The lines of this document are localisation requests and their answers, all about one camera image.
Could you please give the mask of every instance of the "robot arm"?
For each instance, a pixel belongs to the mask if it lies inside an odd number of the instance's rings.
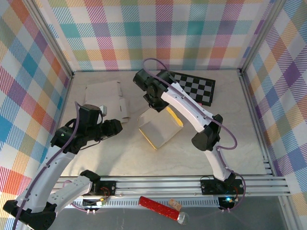
[[[175,89],[180,90],[182,95],[178,95],[173,89],[168,89],[168,91],[163,92],[161,99],[169,104],[171,104],[174,108],[176,108],[184,117],[190,121],[190,123],[193,125],[195,130],[199,133],[203,133],[205,130],[205,127],[208,127],[211,123],[208,119],[204,118],[200,112],[198,112],[196,109],[194,109],[186,100],[185,98],[189,97],[186,92],[184,92],[179,85],[178,82],[174,82],[171,84]],[[208,117],[215,118],[211,113],[203,109],[200,105],[198,105],[194,100],[192,102],[195,104],[195,106],[199,107]],[[200,135],[199,138],[192,139],[193,144],[200,150],[204,151],[204,148],[202,148],[201,145],[203,143],[203,137]],[[227,170],[218,155],[218,152],[216,148],[213,148],[212,150],[205,150],[205,155],[208,158],[208,161],[213,169],[213,175],[216,179],[220,181],[225,181],[231,174],[229,170]]]
[[[35,230],[48,229],[57,214],[67,204],[83,194],[94,193],[97,189],[96,183],[100,181],[100,176],[86,170],[72,183],[69,183],[56,193],[50,194],[63,170],[88,141],[101,141],[118,134],[122,130],[121,123],[118,120],[106,120],[98,124],[99,115],[102,118],[103,113],[96,106],[88,104],[81,106],[79,115],[79,126],[69,145],[63,152],[58,154],[59,150],[72,136],[76,125],[75,119],[56,131],[51,140],[51,147],[48,149],[48,153],[34,179],[16,200],[8,200],[3,207],[6,212],[14,217],[17,216],[22,207],[19,220]],[[55,154],[58,155],[47,166],[47,162]],[[30,186],[33,186],[30,195],[25,198]]]
[[[144,98],[151,108],[160,112],[170,104],[189,120],[198,132],[192,138],[193,145],[199,150],[204,151],[213,169],[214,177],[221,182],[231,184],[235,179],[235,175],[224,167],[216,149],[216,146],[219,145],[221,128],[216,123],[206,119],[195,107],[198,107],[207,117],[219,123],[222,123],[223,118],[220,115],[213,116],[192,100],[168,72],[161,71],[158,73],[158,77],[169,83],[172,87],[161,83],[159,80],[147,74],[143,69],[135,75],[133,81],[143,91],[147,92]]]

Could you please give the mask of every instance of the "checkerboard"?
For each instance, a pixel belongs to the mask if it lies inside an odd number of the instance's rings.
[[[211,106],[215,80],[195,77],[188,74],[170,72],[182,89],[196,102]]]

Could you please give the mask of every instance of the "aluminum rail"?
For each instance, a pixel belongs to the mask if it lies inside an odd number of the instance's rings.
[[[62,176],[52,192],[62,188],[66,180],[73,181],[76,177]],[[212,197],[201,194],[201,176],[108,176],[101,180],[117,181],[115,196],[117,198],[175,198],[175,197]],[[269,175],[246,175],[246,196],[288,196],[290,191],[284,177]]]

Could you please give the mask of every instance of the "colorful plaid backdrop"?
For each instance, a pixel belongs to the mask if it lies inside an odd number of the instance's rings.
[[[4,202],[25,189],[47,152],[68,82],[22,0],[0,0],[1,230],[14,220]]]
[[[87,71],[137,70],[148,57],[172,69],[236,69],[274,1],[36,2],[71,66]]]
[[[256,40],[257,40],[257,37],[258,37],[258,35],[259,35],[259,32],[262,30],[262,27],[263,27],[263,25],[264,25],[264,22],[267,20],[269,14],[270,14],[270,12],[271,12],[271,9],[272,9],[272,7],[273,7],[273,5],[274,5],[275,2],[276,2],[276,0],[270,0],[270,2],[269,2],[269,4],[268,4],[268,6],[267,6],[267,8],[266,8],[266,10],[265,10],[265,12],[264,12],[264,14],[263,14],[262,17],[261,17],[261,20],[260,20],[260,22],[259,22],[259,24],[258,24],[258,26],[257,26],[257,28],[256,28],[256,30],[255,30],[255,32],[254,32],[254,34],[253,34],[253,36],[252,36],[251,39],[250,39],[250,42],[249,42],[249,44],[248,44],[248,47],[246,48],[246,50],[245,50],[245,52],[244,52],[243,58],[241,59],[240,64],[237,66],[237,68],[242,68],[242,66],[243,66],[243,64],[244,64],[244,62],[245,62],[247,56],[249,55],[250,49],[251,49],[251,48],[253,47],[253,45],[255,44],[255,42],[256,42]]]
[[[307,229],[307,1],[288,0],[248,69],[278,175]]]

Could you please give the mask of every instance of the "red object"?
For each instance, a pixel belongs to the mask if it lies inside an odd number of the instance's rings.
[[[154,212],[157,212],[165,217],[171,218],[176,221],[178,220],[179,212],[177,210],[165,205],[161,205],[154,200],[141,196],[139,199],[139,205],[146,207]]]

